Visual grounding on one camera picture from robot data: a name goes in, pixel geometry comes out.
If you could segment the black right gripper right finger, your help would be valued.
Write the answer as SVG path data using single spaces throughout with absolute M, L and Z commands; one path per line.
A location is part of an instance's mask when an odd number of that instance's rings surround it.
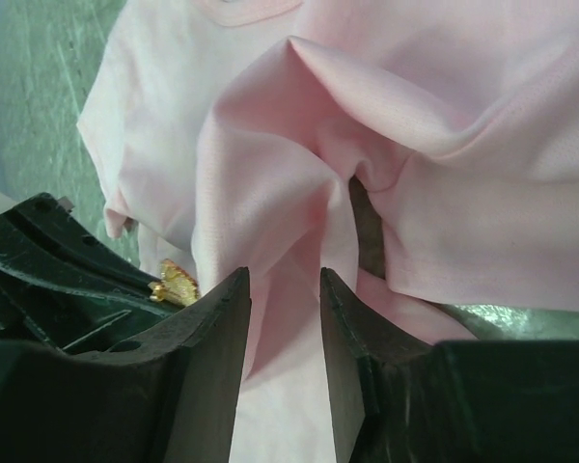
M 579 462 L 579 340 L 414 338 L 331 269 L 320 317 L 340 462 Z

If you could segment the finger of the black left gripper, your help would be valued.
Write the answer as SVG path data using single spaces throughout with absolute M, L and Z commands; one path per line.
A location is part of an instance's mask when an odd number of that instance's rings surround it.
M 177 312 L 151 300 L 153 280 L 47 193 L 0 214 L 0 341 L 108 350 Z

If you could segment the red maple leaf brooch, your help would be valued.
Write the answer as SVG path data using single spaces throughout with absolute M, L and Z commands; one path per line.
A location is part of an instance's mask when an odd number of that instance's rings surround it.
M 150 282 L 149 288 L 154 302 L 165 301 L 185 308 L 200 299 L 197 282 L 170 259 L 160 262 L 160 279 Z

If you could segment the pink t-shirt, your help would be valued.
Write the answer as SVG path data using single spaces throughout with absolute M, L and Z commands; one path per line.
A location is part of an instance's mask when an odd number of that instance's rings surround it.
M 144 271 L 250 270 L 233 462 L 336 458 L 323 267 L 430 343 L 579 312 L 579 1 L 130 1 L 77 126 Z

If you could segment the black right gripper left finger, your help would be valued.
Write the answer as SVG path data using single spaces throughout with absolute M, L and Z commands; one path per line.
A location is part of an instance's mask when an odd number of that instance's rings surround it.
M 0 342 L 0 462 L 227 461 L 250 313 L 242 267 L 103 352 Z

